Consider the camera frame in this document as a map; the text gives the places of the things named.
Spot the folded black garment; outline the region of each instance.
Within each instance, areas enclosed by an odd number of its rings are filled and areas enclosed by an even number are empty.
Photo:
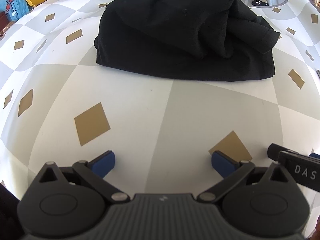
[[[163,78],[260,80],[275,74],[279,33],[240,0],[114,0],[97,63]]]

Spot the silver screw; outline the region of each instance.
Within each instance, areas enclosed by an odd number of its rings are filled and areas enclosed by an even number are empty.
[[[128,198],[128,195],[123,192],[117,192],[117,193],[112,194],[111,198],[114,201],[124,201]]]
[[[200,195],[200,199],[203,201],[213,201],[215,198],[216,195],[210,192],[204,192]]]
[[[249,163],[249,162],[250,162],[250,161],[248,161],[248,160],[241,160],[241,161],[240,161],[241,164],[247,164],[247,163]]]

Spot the brown diamond shape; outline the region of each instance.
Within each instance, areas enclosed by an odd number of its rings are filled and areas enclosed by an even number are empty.
[[[318,15],[317,14],[311,14],[311,22],[318,23]]]
[[[218,142],[209,150],[212,155],[215,151],[221,151],[231,159],[239,162],[241,160],[252,160],[252,157],[235,131],[229,133],[225,138]]]
[[[19,104],[18,116],[32,106],[33,89],[31,89],[21,100]]]
[[[24,45],[24,40],[23,40],[23,41],[17,41],[17,42],[14,44],[13,50],[21,49],[21,48],[23,48],[23,45]]]
[[[53,14],[49,14],[45,17],[45,21],[48,22],[48,21],[51,21],[54,19],[54,13]]]
[[[276,12],[276,13],[279,13],[279,12],[281,11],[281,9],[279,9],[279,8],[277,8],[277,7],[274,7],[274,8],[272,9],[272,11],[273,11],[273,12]]]
[[[309,58],[314,61],[313,57],[310,55],[310,53],[306,50],[306,54],[309,56]]]
[[[304,85],[304,81],[303,79],[298,75],[297,72],[295,72],[294,69],[292,69],[290,72],[289,72],[289,77],[291,77],[291,79],[295,82],[295,84],[301,89]]]
[[[75,118],[75,123],[81,146],[110,130],[110,125],[101,103],[78,115]]]
[[[80,38],[81,36],[82,36],[82,29],[77,30],[76,32],[71,33],[70,35],[68,35],[66,37],[66,43],[68,44],[68,43]]]
[[[10,103],[11,98],[12,98],[12,94],[13,94],[13,90],[10,92],[9,95],[7,95],[7,96],[5,97],[3,109]]]
[[[296,31],[294,31],[293,29],[290,29],[289,27],[286,28],[286,30],[291,34],[295,34],[296,33]]]
[[[42,47],[45,45],[46,42],[47,42],[47,40],[45,40],[45,41],[40,45],[40,47],[37,49],[37,52],[36,52],[36,53],[38,53],[38,51],[42,49]]]
[[[82,19],[82,17],[81,17],[81,18],[79,18],[79,19],[76,19],[76,20],[72,21],[71,23],[74,23],[74,22],[76,22],[77,20],[80,20],[80,19]]]
[[[105,7],[105,6],[107,6],[107,5],[108,5],[107,3],[99,4],[99,8],[101,8],[101,7]]]

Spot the ribbed gray surface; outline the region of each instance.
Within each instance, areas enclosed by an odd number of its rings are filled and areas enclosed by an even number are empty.
[[[27,236],[24,240],[40,239]],[[192,195],[137,194],[127,204],[114,205],[90,231],[70,240],[254,240],[229,224],[214,205]],[[294,235],[282,240],[302,240]]]

